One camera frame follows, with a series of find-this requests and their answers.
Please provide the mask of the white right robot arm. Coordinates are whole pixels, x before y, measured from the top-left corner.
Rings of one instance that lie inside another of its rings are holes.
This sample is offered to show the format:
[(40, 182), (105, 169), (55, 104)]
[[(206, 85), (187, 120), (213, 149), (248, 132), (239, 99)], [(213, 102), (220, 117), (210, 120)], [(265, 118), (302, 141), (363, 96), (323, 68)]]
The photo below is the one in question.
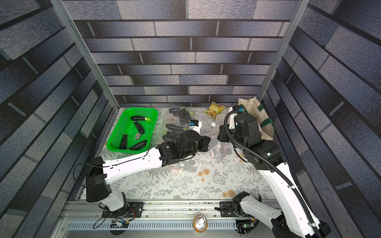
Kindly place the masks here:
[(255, 200), (247, 192), (233, 198), (235, 212), (248, 215), (268, 226), (276, 238), (325, 238), (331, 232), (329, 224), (320, 221), (311, 211), (295, 185), (287, 162), (278, 145), (259, 137), (259, 125), (250, 114), (231, 111), (220, 128), (218, 140), (231, 142), (243, 151), (245, 162), (254, 165), (270, 185), (279, 209)]

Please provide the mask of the clear pink-dotted zip-top bag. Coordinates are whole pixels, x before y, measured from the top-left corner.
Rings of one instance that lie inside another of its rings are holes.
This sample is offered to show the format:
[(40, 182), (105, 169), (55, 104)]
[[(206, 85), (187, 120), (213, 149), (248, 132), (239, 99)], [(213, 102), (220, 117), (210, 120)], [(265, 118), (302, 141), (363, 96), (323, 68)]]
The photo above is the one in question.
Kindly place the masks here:
[(189, 122), (192, 120), (191, 116), (195, 114), (195, 112), (190, 111), (184, 107), (181, 108), (170, 108), (169, 113), (171, 113), (173, 116), (178, 117), (180, 120), (180, 124), (189, 124)]

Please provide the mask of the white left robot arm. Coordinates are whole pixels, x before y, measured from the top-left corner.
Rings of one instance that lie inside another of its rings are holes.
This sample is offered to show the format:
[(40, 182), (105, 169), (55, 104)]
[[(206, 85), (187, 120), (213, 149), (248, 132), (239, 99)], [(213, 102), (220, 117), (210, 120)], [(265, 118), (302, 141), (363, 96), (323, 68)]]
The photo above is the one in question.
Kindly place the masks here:
[(96, 157), (88, 165), (91, 172), (86, 176), (86, 201), (100, 202), (111, 212), (128, 208), (125, 195), (113, 183), (145, 170), (177, 164), (198, 152), (207, 152), (210, 141), (210, 137), (190, 130), (176, 141), (163, 142), (134, 156), (107, 161)]

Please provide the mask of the large eggplant front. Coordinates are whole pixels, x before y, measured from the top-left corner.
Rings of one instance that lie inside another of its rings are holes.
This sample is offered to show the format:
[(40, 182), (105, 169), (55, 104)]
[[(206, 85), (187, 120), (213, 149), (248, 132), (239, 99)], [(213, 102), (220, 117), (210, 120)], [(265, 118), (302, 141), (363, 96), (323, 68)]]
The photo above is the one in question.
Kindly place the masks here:
[(188, 111), (185, 108), (182, 108), (181, 112), (183, 122), (188, 124), (191, 121), (191, 114), (193, 114), (194, 112)]

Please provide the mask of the long eggplant stem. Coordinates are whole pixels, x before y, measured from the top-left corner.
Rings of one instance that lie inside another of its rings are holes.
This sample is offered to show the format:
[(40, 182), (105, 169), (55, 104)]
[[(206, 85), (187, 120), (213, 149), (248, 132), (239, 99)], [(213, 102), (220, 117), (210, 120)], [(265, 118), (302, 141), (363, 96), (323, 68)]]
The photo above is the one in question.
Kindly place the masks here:
[(182, 112), (181, 112), (181, 110), (178, 112), (178, 117), (179, 117), (180, 124), (181, 125), (185, 125), (186, 123), (184, 123), (183, 120), (182, 120)]

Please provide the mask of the short eggplant basket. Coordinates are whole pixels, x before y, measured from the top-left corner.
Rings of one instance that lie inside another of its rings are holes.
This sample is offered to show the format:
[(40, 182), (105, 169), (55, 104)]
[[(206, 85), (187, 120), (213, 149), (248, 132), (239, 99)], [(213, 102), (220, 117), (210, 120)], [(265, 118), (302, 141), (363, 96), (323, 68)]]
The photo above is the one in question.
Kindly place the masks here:
[(137, 121), (134, 121), (134, 125), (140, 134), (145, 133), (145, 129), (140, 123), (138, 123)]

